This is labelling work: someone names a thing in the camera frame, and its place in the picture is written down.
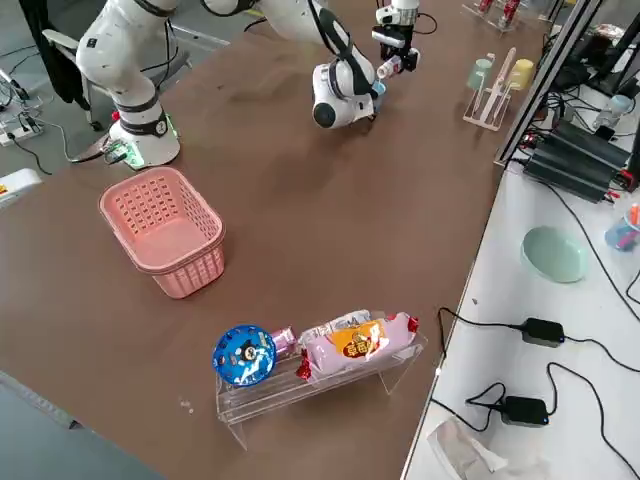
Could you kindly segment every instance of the table surface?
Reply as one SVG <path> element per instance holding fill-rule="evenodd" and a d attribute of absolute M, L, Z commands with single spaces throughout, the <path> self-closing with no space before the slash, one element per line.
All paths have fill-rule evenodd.
<path fill-rule="evenodd" d="M 124 165 L 75 166 L 2 210 L 0 370 L 171 478 L 324 479 L 327 460 L 334 478 L 396 478 L 437 341 L 391 397 L 369 379 L 251 420 L 248 453 L 216 418 L 210 353 L 237 324 L 300 329 L 362 307 L 412 312 L 437 338 L 433 313 L 459 298 L 500 173 L 504 133 L 461 119 L 469 68 L 514 43 L 537 58 L 541 32 L 501 40 L 455 2 L 423 10 L 438 33 L 416 37 L 422 64 L 389 82 L 373 124 L 313 125 L 326 52 L 260 35 L 163 96 L 181 133 L 173 165 L 228 232 L 225 274 L 187 299 L 138 273 L 98 213 Z M 336 13 L 376 59 L 371 2 Z"/>
<path fill-rule="evenodd" d="M 619 361 L 640 368 L 640 325 L 609 284 L 578 224 L 552 192 L 522 176 L 521 166 L 512 164 L 510 169 L 502 178 L 460 315 L 484 323 L 519 324 L 527 317 L 560 322 L 566 335 L 596 339 Z M 607 270 L 624 292 L 639 268 L 640 251 L 611 249 L 604 232 L 632 202 L 638 201 L 638 194 L 625 195 L 615 206 L 604 202 L 595 205 L 564 192 L 561 195 L 585 225 Z M 522 239 L 540 225 L 567 232 L 585 249 L 588 263 L 584 280 L 556 284 L 523 262 Z M 631 291 L 636 298 L 639 289 L 636 286 Z M 640 314 L 640 308 L 634 308 Z M 542 398 L 550 410 L 553 394 L 545 368 L 551 361 L 593 382 L 604 405 L 608 439 L 639 470 L 636 426 L 640 415 L 634 408 L 640 395 L 637 374 L 615 365 L 596 345 L 567 342 L 558 349 L 545 348 L 525 344 L 520 334 L 511 330 L 479 329 L 458 322 L 433 396 L 477 426 L 484 424 L 486 410 L 465 405 L 464 399 L 496 381 L 505 383 L 508 395 Z M 559 406 L 550 425 L 543 429 L 508 426 L 494 415 L 491 427 L 481 437 L 485 445 L 507 458 L 513 471 L 524 475 L 527 469 L 537 469 L 541 475 L 526 478 L 634 478 L 600 438 L 598 406 L 589 386 L 557 368 L 552 374 L 558 384 Z M 429 442 L 430 433 L 443 418 L 446 415 L 443 417 L 440 407 L 431 404 L 418 434 L 407 480 L 427 474 L 434 480 L 451 478 Z M 517 478 L 509 476 L 508 471 L 494 476 Z"/>

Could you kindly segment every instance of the green plate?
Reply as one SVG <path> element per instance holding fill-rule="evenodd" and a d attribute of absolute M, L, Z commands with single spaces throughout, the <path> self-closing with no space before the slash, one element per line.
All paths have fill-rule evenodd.
<path fill-rule="evenodd" d="M 582 280 L 587 270 L 586 250 L 553 227 L 529 230 L 522 241 L 522 257 L 544 278 L 557 283 Z"/>

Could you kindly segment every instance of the yellow label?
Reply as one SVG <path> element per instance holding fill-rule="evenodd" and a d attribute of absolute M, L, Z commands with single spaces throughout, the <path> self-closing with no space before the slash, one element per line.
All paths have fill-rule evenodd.
<path fill-rule="evenodd" d="M 345 330 L 338 330 L 329 335 L 329 338 L 338 353 L 348 358 L 371 355 L 389 343 L 389 339 L 384 334 L 382 322 L 379 320 L 373 320 Z"/>

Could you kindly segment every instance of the pink snack bag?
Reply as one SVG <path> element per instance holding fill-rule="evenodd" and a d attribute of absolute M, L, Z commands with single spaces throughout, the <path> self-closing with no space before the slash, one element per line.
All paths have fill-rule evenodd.
<path fill-rule="evenodd" d="M 418 319 L 401 312 L 384 317 L 360 315 L 361 321 L 303 340 L 302 364 L 296 374 L 305 380 L 320 380 L 341 370 L 393 355 L 409 346 L 418 330 Z"/>

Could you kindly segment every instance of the plastic basket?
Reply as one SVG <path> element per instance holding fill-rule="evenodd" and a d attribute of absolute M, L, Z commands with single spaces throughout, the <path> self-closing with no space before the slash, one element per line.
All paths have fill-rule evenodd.
<path fill-rule="evenodd" d="M 222 274 L 222 219 L 176 169 L 156 167 L 113 185 L 100 210 L 138 270 L 170 297 Z"/>

